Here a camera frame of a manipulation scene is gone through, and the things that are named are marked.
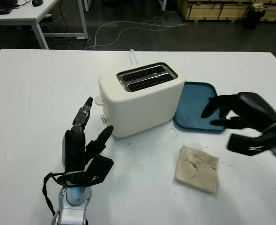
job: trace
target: keyboard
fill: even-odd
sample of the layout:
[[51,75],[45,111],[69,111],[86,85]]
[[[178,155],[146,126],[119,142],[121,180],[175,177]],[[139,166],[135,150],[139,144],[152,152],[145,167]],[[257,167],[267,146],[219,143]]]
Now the keyboard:
[[9,14],[17,5],[17,0],[0,0],[0,15]]

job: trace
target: white table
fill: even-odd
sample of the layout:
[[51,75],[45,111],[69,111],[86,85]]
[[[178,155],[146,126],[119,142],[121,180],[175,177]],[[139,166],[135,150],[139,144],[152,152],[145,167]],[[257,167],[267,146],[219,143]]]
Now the white table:
[[[276,109],[276,58],[263,52],[136,52],[140,63],[163,61],[187,81],[213,84],[218,94],[254,91]],[[0,51],[0,225],[50,224],[42,179],[63,171],[61,142],[80,106],[98,95],[99,76],[129,52]],[[87,142],[104,128],[93,104]],[[173,123],[126,138],[110,138],[103,155],[115,164],[92,187],[91,225],[276,225],[276,158],[226,150],[230,133],[182,132]],[[179,184],[174,173],[182,145],[220,157],[216,195]],[[60,187],[48,194],[55,209]]]
[[43,4],[33,7],[32,3],[13,9],[9,14],[0,15],[0,25],[31,25],[41,49],[49,49],[45,37],[77,37],[88,38],[87,26],[84,17],[82,0],[77,0],[82,22],[83,33],[43,33],[39,25],[44,16],[59,0],[44,0]]

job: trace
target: silver robotic arm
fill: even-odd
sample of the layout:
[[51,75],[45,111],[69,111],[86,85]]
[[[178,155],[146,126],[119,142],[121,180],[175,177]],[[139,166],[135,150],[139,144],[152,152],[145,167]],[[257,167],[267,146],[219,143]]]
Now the silver robotic arm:
[[[65,172],[51,172],[44,178],[42,192],[53,215],[51,225],[87,225],[85,212],[92,195],[91,186],[102,183],[114,163],[100,155],[113,131],[112,126],[106,127],[96,140],[85,147],[84,130],[89,120],[92,101],[90,97],[80,108],[73,121],[73,127],[64,135],[62,159]],[[46,183],[50,178],[63,186],[59,192],[57,212],[47,196]]]
[[88,225],[85,212],[91,199],[91,187],[63,187],[59,193],[59,211],[51,225]]

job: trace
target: trash bin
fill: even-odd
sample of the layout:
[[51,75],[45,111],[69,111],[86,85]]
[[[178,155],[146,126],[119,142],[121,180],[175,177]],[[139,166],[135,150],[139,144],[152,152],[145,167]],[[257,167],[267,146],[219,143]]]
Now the trash bin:
[[245,17],[244,27],[250,30],[255,29],[265,13],[266,12],[261,3],[254,3],[248,10],[248,13]]

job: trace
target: wooden crate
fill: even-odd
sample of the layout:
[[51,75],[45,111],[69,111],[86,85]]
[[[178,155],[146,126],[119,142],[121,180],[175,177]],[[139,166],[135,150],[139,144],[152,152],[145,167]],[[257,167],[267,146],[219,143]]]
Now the wooden crate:
[[276,20],[276,6],[264,6],[265,15],[261,18],[261,21],[274,22]]
[[255,0],[210,0],[210,1],[254,2]]
[[217,20],[221,4],[191,4],[189,20]]
[[276,4],[276,0],[255,0],[257,3],[272,3]]
[[188,20],[190,9],[187,0],[177,0],[177,6],[185,20]]
[[242,20],[248,6],[245,5],[224,5],[219,20]]

